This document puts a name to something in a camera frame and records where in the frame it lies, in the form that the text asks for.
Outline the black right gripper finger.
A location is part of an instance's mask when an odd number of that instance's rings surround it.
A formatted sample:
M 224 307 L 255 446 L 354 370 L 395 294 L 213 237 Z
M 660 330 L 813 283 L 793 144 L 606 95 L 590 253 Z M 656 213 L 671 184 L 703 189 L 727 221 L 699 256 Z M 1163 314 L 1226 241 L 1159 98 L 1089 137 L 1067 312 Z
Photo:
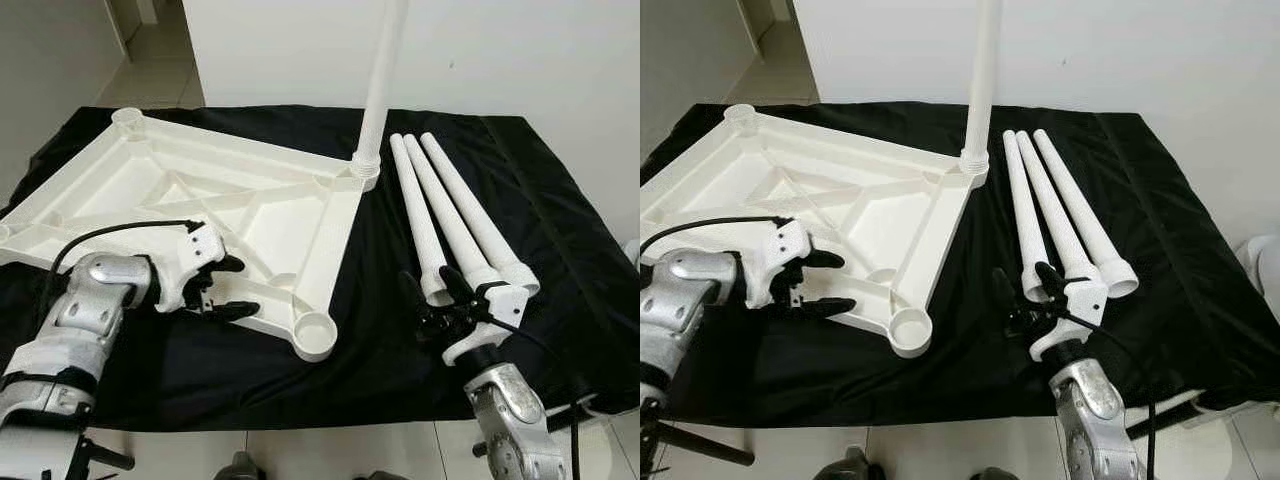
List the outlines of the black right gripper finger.
M 993 302 L 1000 312 L 1015 314 L 1021 310 L 1021 297 L 1018 287 L 1009 279 L 1002 268 L 991 270 Z
M 1068 285 L 1068 279 L 1061 275 L 1052 265 L 1048 262 L 1037 262 L 1034 265 L 1036 276 L 1039 279 L 1039 293 L 1036 302 L 1039 303 L 1053 303 L 1060 302 L 1065 298 L 1065 287 Z
M 466 282 L 465 275 L 451 265 L 438 268 L 438 275 L 445 285 L 451 297 L 451 305 L 475 305 L 475 289 Z
M 399 271 L 399 294 L 413 319 L 425 319 L 430 316 L 431 307 L 425 298 L 417 278 L 410 271 Z

